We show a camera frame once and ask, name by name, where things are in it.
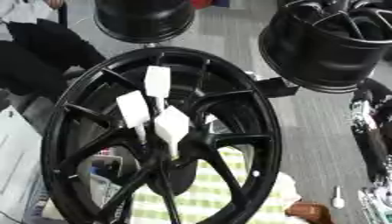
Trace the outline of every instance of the paper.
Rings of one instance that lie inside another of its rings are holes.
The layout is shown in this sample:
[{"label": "paper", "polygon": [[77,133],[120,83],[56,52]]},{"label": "paper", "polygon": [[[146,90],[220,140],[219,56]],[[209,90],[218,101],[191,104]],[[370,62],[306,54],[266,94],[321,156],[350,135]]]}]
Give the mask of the paper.
[{"label": "paper", "polygon": [[[0,113],[0,211],[21,220],[39,171],[41,136],[13,108]],[[0,223],[8,220],[0,216]]]}]

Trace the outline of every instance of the striped towel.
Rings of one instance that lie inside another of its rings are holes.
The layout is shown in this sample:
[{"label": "striped towel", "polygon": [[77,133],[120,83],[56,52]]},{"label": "striped towel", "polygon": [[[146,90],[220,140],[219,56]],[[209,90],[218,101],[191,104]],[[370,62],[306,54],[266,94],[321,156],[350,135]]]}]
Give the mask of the striped towel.
[{"label": "striped towel", "polygon": [[[237,180],[243,185],[247,171],[242,153],[237,149],[226,147],[220,149],[220,154]],[[175,200],[183,223],[197,223],[221,210],[231,200],[231,194],[226,182],[214,168],[200,160],[193,185]],[[284,215],[284,210],[298,200],[300,196],[296,192],[294,180],[280,172],[268,199],[248,223],[306,223]],[[162,197],[156,195],[146,185],[136,191],[131,223],[170,223]]]}]

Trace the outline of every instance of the brown object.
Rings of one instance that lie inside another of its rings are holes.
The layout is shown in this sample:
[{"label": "brown object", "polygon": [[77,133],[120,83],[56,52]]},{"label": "brown object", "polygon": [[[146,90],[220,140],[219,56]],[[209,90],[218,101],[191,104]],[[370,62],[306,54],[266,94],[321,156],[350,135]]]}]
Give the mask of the brown object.
[{"label": "brown object", "polygon": [[289,216],[297,216],[311,224],[333,224],[329,209],[319,203],[299,201],[285,212]]},{"label": "brown object", "polygon": [[59,9],[64,3],[64,0],[45,0],[45,1],[54,10]]}]

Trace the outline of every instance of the white cloth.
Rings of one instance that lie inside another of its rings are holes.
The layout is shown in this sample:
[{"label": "white cloth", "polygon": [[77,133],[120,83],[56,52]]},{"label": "white cloth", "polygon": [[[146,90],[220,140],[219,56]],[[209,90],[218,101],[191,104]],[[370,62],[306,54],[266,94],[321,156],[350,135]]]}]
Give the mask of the white cloth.
[{"label": "white cloth", "polygon": [[48,18],[52,11],[43,0],[0,0],[0,20],[5,23],[36,24],[38,18]]}]

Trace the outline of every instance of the white block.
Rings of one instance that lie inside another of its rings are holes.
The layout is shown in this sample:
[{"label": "white block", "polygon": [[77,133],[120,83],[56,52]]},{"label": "white block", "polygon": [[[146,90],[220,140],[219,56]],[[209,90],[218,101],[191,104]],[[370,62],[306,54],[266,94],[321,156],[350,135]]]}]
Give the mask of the white block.
[{"label": "white block", "polygon": [[177,144],[189,132],[190,119],[177,108],[170,106],[155,118],[156,134],[169,144],[171,156],[177,158]]},{"label": "white block", "polygon": [[140,91],[117,97],[117,105],[129,129],[150,120],[149,108]]},{"label": "white block", "polygon": [[172,84],[171,69],[165,66],[149,66],[144,78],[146,94],[152,97],[169,97]]}]

